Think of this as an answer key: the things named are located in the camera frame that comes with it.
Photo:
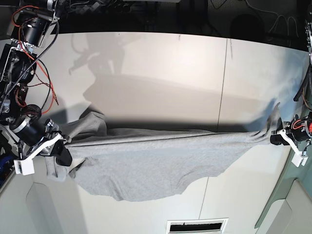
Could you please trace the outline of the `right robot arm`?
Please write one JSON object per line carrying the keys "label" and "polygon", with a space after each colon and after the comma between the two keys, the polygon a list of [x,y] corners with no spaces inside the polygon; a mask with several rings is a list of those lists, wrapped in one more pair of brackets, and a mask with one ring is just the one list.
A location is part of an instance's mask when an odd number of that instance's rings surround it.
{"label": "right robot arm", "polygon": [[18,164],[32,156],[53,156],[60,166],[70,166],[72,157],[65,148],[67,138],[51,119],[40,118],[43,106],[26,103],[30,82],[36,69],[49,77],[41,57],[55,43],[53,40],[40,54],[34,48],[42,46],[48,31],[56,28],[64,8],[62,0],[22,0],[12,14],[11,40],[0,57],[0,125],[9,127],[19,140],[15,142]]}

